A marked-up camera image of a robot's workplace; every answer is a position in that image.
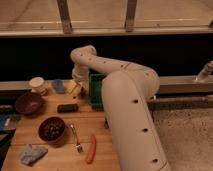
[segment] metal fork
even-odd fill
[[[81,152],[83,152],[83,147],[81,146],[81,144],[78,140],[77,133],[76,133],[74,125],[70,124],[70,128],[71,128],[72,133],[73,133],[74,138],[75,138],[75,147],[77,148],[78,152],[81,153]]]

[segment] purple bowl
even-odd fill
[[[27,92],[16,100],[15,109],[21,114],[28,115],[39,110],[43,102],[39,93]]]

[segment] gray cloth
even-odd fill
[[[31,144],[26,144],[20,153],[21,163],[31,165],[39,158],[43,157],[47,152],[48,149],[45,147],[33,147]]]

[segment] orange carrot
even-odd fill
[[[96,151],[96,139],[95,139],[95,135],[92,134],[91,135],[90,149],[89,149],[89,152],[88,152],[87,157],[86,157],[87,164],[91,164],[92,163],[93,158],[95,156],[95,151]]]

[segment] brown bowl with food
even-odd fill
[[[58,142],[64,132],[66,124],[60,117],[50,117],[44,120],[39,126],[39,137],[48,143]]]

